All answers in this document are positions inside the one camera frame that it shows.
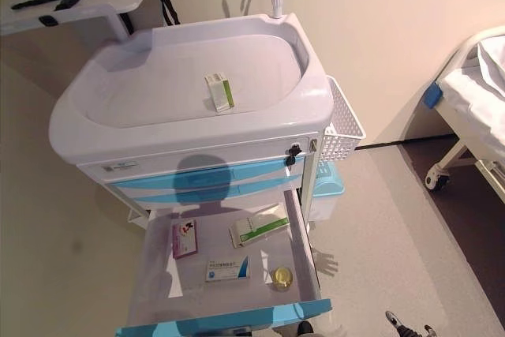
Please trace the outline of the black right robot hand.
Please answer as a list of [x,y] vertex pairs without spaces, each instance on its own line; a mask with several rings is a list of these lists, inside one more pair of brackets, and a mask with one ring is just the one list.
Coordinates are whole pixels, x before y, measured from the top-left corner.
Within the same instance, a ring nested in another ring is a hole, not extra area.
[[[423,335],[412,328],[408,328],[406,325],[404,325],[399,318],[391,311],[387,310],[385,312],[385,316],[387,320],[391,323],[391,325],[395,328],[395,330],[398,332],[398,335],[400,337],[423,337]],[[427,334],[425,335],[426,337],[433,337],[437,336],[436,331],[429,325],[424,326],[425,331]]]

